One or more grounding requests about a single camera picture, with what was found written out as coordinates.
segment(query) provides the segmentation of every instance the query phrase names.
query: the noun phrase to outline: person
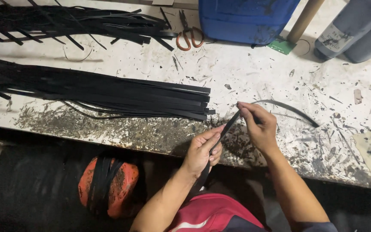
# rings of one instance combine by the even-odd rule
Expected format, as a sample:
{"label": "person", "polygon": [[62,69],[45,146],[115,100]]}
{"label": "person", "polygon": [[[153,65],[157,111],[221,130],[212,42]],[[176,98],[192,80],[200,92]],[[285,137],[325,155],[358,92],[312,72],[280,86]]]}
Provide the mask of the person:
{"label": "person", "polygon": [[[294,232],[337,232],[303,179],[290,166],[276,142],[277,120],[258,104],[238,102],[251,143],[264,155],[277,200]],[[254,122],[257,117],[261,124]],[[130,231],[241,231],[264,232],[264,226],[231,197],[205,193],[183,202],[207,162],[210,170],[220,160],[224,125],[195,136],[179,170],[140,210]]]}

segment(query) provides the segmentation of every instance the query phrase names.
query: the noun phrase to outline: blue container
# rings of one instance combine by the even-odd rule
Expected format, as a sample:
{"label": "blue container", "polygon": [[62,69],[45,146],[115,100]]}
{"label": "blue container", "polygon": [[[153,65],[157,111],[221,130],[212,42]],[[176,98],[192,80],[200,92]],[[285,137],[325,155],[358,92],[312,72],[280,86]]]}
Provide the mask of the blue container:
{"label": "blue container", "polygon": [[201,29],[213,39],[268,44],[300,0],[199,0]]}

